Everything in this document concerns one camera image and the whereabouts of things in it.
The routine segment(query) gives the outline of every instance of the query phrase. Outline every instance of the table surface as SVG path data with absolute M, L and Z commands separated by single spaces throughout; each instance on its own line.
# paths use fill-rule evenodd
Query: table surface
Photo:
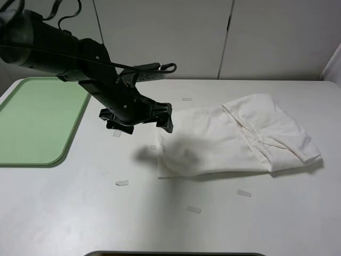
M 1 255 L 83 256 L 96 250 L 341 255 L 341 88 L 331 82 L 212 80 L 162 80 L 138 88 L 171 102 L 174 110 L 269 93 L 307 129 L 323 163 L 271 174 L 160 180 L 149 150 L 155 124 L 113 137 L 98 118 L 103 106 L 92 98 L 63 163 L 0 168 Z M 129 185 L 115 186 L 120 180 Z M 238 189 L 252 197 L 238 195 Z M 202 211 L 187 211 L 187 205 Z

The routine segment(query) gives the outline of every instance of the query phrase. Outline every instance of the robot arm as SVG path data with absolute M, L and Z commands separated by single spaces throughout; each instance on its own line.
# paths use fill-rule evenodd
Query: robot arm
M 43 17 L 32 11 L 25 10 L 11 21 L 15 13 L 2 9 L 0 58 L 5 62 L 53 73 L 65 82 L 78 82 L 106 107 L 100 118 L 108 129 L 132 134 L 134 125 L 156 122 L 157 127 L 172 132 L 172 105 L 141 95 L 135 84 L 162 79 L 176 70 L 175 64 L 128 67 L 111 63 L 103 44 L 89 38 L 79 40 L 44 23 Z M 127 68 L 118 75 L 115 66 Z

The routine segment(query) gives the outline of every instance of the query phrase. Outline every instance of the white cabinet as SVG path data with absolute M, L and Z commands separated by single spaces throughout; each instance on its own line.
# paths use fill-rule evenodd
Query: white cabinet
M 323 80 L 334 82 L 341 87 L 341 44 L 324 69 Z
M 95 3 L 112 62 L 174 62 L 172 78 L 217 79 L 232 0 Z
M 0 0 L 0 6 L 4 2 L 5 0 Z M 19 1 L 15 1 L 9 9 L 15 8 L 18 2 Z M 50 15 L 53 3 L 54 0 L 26 0 L 25 9 L 35 11 L 46 18 Z M 76 0 L 64 0 L 59 6 L 57 15 L 46 23 L 54 27 L 58 27 L 58 20 L 61 17 L 73 15 L 77 10 L 78 3 Z M 82 0 L 81 13 L 74 18 L 63 20 L 61 22 L 61 28 L 72 32 L 72 34 L 79 39 L 92 38 L 97 42 L 102 43 L 92 0 Z M 10 78 L 13 81 L 31 76 L 53 76 L 49 73 L 22 68 L 15 65 L 9 65 L 4 62 L 2 63 L 2 66 L 7 70 Z
M 340 0 L 236 0 L 220 79 L 319 79 L 341 42 L 340 11 Z

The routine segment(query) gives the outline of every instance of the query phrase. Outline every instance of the folded white towel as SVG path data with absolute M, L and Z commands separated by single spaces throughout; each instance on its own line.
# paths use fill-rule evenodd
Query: folded white towel
M 219 107 L 175 111 L 174 131 L 157 129 L 158 177 L 224 171 L 277 171 L 312 164 L 311 137 L 267 94 Z

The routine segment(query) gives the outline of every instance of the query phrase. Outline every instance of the light green tray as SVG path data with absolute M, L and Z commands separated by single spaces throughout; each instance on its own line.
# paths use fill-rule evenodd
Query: light green tray
M 0 105 L 0 166 L 49 165 L 66 151 L 88 93 L 54 77 L 21 81 Z

